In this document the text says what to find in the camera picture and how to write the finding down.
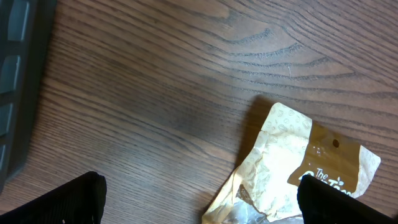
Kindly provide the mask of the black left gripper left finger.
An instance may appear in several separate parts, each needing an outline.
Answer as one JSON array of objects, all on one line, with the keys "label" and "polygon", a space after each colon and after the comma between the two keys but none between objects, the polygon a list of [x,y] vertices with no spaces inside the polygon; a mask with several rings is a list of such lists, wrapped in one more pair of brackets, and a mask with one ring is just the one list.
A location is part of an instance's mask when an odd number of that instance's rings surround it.
[{"label": "black left gripper left finger", "polygon": [[1,215],[1,224],[100,224],[106,193],[105,177],[90,171]]}]

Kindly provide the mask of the brown patterned snack bag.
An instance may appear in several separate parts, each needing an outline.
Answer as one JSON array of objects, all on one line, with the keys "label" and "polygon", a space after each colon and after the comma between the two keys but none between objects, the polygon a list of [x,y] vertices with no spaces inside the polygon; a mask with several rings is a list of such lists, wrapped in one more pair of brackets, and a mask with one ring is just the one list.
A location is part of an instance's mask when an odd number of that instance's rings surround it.
[{"label": "brown patterned snack bag", "polygon": [[253,149],[221,188],[202,223],[296,220],[297,191],[310,175],[344,194],[365,193],[381,163],[369,149],[275,103]]}]

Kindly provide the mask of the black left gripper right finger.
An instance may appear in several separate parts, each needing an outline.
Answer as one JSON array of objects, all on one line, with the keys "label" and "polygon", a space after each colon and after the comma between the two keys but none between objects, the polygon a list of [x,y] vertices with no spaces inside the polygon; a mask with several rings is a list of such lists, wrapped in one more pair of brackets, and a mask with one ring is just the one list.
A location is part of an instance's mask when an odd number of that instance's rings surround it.
[{"label": "black left gripper right finger", "polygon": [[397,224],[397,220],[305,175],[297,192],[304,224]]}]

